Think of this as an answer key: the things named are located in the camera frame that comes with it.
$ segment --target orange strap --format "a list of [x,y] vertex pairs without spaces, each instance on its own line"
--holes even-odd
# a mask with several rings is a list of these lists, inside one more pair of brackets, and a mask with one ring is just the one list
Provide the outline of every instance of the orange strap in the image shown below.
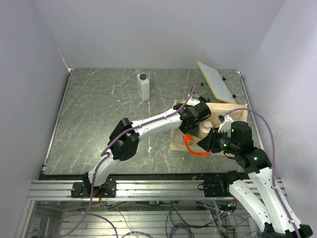
[[185,142],[185,146],[186,146],[189,153],[196,155],[196,156],[206,156],[206,155],[210,154],[210,151],[204,152],[204,153],[198,153],[198,152],[192,151],[191,148],[189,148],[188,142],[193,142],[193,141],[194,141],[193,138],[189,134],[185,135],[184,142]]

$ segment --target cardboard box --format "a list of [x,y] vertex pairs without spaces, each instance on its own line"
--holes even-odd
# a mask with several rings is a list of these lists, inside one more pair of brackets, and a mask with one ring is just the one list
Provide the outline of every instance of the cardboard box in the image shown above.
[[[184,103],[184,101],[175,101],[173,106],[178,103]],[[220,114],[226,113],[229,110],[235,109],[235,108],[246,108],[248,104],[238,105],[238,104],[227,104],[227,103],[207,103],[207,105],[211,110],[211,116],[207,118],[207,120],[209,120],[213,124],[213,127],[219,127],[221,122],[218,116]],[[234,121],[236,120],[247,121],[248,111],[245,111],[245,110],[235,111],[231,113],[230,116],[232,117]],[[187,151],[185,143],[184,143],[184,136],[185,135],[180,131],[180,129],[174,129],[172,131],[170,149],[177,150],[177,151]],[[205,150],[196,144],[201,139],[195,136],[192,136],[192,138],[194,139],[194,141],[188,143],[190,148],[195,152],[204,153]],[[224,154],[221,152],[221,153],[216,153],[215,155],[224,155]]]

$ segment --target white bottle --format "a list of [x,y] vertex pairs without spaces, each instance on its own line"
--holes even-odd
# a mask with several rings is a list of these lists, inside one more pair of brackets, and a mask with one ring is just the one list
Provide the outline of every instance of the white bottle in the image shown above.
[[138,90],[142,101],[150,99],[150,81],[145,73],[139,73],[137,75]]

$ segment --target gray marble tabletop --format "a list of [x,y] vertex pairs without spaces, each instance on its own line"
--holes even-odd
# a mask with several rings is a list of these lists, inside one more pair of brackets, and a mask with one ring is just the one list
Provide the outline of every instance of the gray marble tabletop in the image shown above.
[[[142,102],[136,75],[144,72],[150,80],[150,100]],[[236,102],[245,104],[241,82],[235,70],[219,70],[225,77]],[[78,68],[73,70],[60,119],[48,157],[46,175],[78,175],[91,170],[109,135],[122,118],[145,119],[172,107],[174,100],[185,99],[193,84],[206,82],[199,69],[125,69]],[[218,102],[208,85],[211,102]],[[252,116],[248,123],[256,134]],[[196,157],[188,152],[170,150],[171,132],[151,137],[139,144],[137,154],[120,163],[113,174],[212,173],[240,170],[234,160],[225,156]]]

